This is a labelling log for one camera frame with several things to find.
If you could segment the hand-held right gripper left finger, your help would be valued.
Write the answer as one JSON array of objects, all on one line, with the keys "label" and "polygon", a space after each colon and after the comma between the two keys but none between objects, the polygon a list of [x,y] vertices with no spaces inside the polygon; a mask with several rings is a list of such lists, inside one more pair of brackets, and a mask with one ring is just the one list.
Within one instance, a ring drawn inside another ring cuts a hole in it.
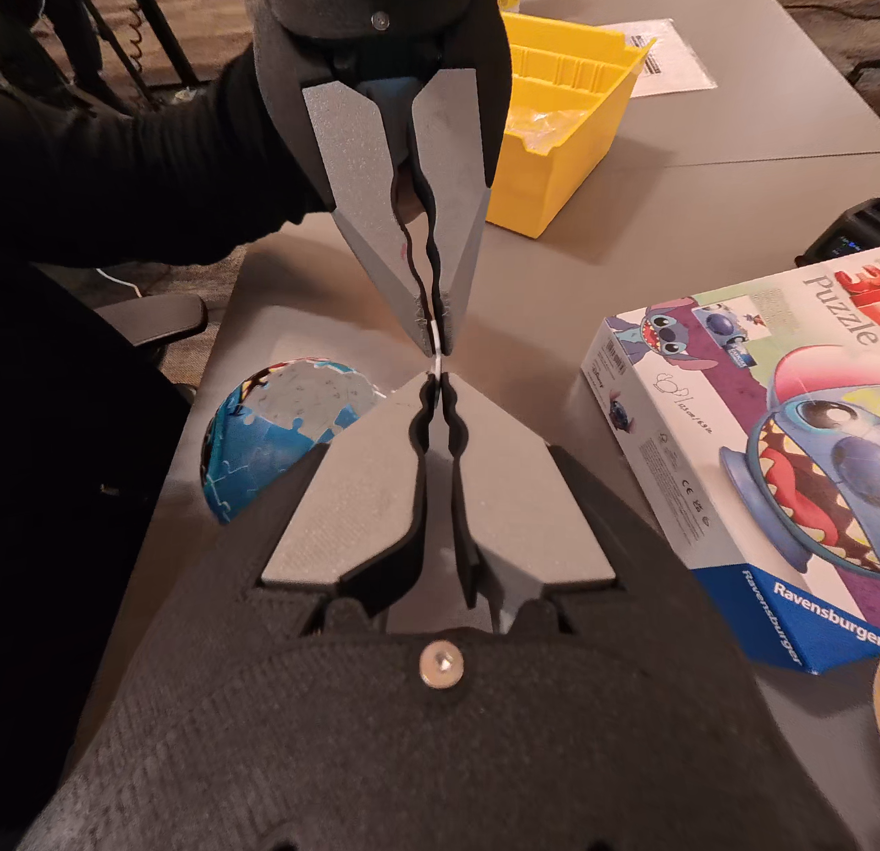
[{"label": "hand-held right gripper left finger", "polygon": [[336,436],[262,572],[273,588],[352,598],[370,616],[424,565],[436,376],[421,373]]}]

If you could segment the person's left forearm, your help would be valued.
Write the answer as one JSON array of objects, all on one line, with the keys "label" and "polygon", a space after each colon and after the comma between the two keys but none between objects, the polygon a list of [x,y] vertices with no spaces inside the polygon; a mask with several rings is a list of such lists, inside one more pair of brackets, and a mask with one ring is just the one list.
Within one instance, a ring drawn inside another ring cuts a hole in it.
[{"label": "person's left forearm", "polygon": [[126,117],[2,90],[2,267],[209,265],[326,212],[277,134],[253,47],[208,90]]}]

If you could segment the yellow plastic bin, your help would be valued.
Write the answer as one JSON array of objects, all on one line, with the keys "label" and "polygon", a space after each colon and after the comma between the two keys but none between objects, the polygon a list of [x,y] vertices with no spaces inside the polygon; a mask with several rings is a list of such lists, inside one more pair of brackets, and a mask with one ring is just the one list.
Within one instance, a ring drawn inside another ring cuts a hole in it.
[{"label": "yellow plastic bin", "polygon": [[589,110],[544,156],[503,137],[487,221],[537,239],[609,153],[653,42],[638,48],[599,27],[512,12],[502,18],[511,46],[510,109]]}]

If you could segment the person's dark clothed torso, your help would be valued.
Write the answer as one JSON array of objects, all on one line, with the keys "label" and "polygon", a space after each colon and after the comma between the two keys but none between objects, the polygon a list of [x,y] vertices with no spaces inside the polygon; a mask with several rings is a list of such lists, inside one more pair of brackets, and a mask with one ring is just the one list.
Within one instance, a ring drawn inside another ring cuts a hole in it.
[{"label": "person's dark clothed torso", "polygon": [[1,829],[46,805],[189,405],[97,313],[1,273]]}]

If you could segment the printed paper sheet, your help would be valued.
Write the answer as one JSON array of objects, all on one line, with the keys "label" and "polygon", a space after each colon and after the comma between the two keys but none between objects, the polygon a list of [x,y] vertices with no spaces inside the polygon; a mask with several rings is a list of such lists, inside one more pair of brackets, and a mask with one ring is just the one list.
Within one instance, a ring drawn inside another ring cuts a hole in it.
[{"label": "printed paper sheet", "polygon": [[621,32],[629,46],[643,48],[653,42],[633,86],[632,99],[718,87],[671,19],[613,23],[600,28]]}]

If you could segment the black office chair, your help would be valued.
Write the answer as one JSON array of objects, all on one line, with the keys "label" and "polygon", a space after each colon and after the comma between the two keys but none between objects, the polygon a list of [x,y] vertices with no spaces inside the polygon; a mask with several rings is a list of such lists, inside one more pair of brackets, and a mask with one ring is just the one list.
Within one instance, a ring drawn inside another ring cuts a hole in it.
[{"label": "black office chair", "polygon": [[143,296],[98,307],[95,313],[136,348],[162,348],[199,335],[208,309],[195,294]]}]

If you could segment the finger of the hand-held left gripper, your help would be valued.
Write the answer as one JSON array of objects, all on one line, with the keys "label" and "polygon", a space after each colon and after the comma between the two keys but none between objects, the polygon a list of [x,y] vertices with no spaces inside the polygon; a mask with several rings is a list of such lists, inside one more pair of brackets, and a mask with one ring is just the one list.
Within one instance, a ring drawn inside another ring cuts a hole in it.
[{"label": "finger of the hand-held left gripper", "polygon": [[442,355],[455,348],[490,203],[474,68],[438,71],[411,106],[414,178],[427,201],[431,300]]},{"label": "finger of the hand-held left gripper", "polygon": [[380,105],[335,80],[302,92],[343,239],[424,355],[434,355],[426,294],[395,210],[398,178]]}]

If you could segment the black table frame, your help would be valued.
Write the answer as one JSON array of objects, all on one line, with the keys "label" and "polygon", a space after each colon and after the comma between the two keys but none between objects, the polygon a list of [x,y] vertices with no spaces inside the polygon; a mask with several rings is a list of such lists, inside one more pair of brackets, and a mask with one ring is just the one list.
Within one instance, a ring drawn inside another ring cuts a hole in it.
[{"label": "black table frame", "polygon": [[[130,0],[131,4],[127,6],[131,13],[128,24],[134,34],[134,38],[129,40],[129,45],[133,49],[131,52],[125,49],[93,0],[78,0],[78,2],[85,9],[94,34],[114,53],[133,83],[140,101],[147,109],[158,111],[170,105],[179,105],[187,99],[192,99],[207,85],[207,82],[200,80],[196,74],[158,0]],[[149,85],[144,81],[143,27],[148,27],[157,39],[161,51],[178,79],[176,82]]]}]

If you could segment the puzzle ball cardboard box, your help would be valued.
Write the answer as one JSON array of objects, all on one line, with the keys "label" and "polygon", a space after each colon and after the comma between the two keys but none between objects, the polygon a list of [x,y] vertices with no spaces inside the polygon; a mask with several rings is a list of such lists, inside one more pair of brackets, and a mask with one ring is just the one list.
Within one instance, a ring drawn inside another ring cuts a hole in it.
[{"label": "puzzle ball cardboard box", "polygon": [[605,318],[581,369],[751,658],[879,648],[878,249]]}]

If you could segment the blue monster-mouth puzzle ball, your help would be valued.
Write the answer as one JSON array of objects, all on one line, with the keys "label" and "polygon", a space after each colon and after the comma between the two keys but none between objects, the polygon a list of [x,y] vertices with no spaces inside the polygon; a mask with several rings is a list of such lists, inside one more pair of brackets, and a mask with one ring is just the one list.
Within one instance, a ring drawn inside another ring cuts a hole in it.
[{"label": "blue monster-mouth puzzle ball", "polygon": [[363,373],[319,357],[252,374],[224,399],[205,431],[200,475],[209,510],[229,524],[310,450],[384,398]]}]

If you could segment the clear plastic bag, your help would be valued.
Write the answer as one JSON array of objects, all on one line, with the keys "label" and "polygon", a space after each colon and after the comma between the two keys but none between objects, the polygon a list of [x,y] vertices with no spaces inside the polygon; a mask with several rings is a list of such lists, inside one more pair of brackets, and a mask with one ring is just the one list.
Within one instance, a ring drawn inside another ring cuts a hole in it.
[{"label": "clear plastic bag", "polygon": [[547,155],[563,144],[589,117],[589,110],[539,110],[512,106],[505,123],[505,139],[522,142],[526,152]]}]

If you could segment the black electronic device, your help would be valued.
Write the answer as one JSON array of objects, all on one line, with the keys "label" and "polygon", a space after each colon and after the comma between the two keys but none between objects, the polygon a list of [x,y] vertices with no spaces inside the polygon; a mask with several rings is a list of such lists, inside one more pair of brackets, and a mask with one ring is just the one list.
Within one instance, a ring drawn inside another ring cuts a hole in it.
[{"label": "black electronic device", "polygon": [[801,255],[796,267],[879,248],[879,198],[846,210]]}]

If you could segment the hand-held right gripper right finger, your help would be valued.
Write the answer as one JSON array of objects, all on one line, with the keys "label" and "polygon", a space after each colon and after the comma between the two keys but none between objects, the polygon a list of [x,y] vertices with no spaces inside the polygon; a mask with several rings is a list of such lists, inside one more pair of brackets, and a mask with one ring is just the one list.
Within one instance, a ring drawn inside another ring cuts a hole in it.
[{"label": "hand-held right gripper right finger", "polygon": [[507,633],[529,601],[600,590],[616,574],[550,445],[456,374],[442,376],[453,460],[456,570],[467,605]]}]

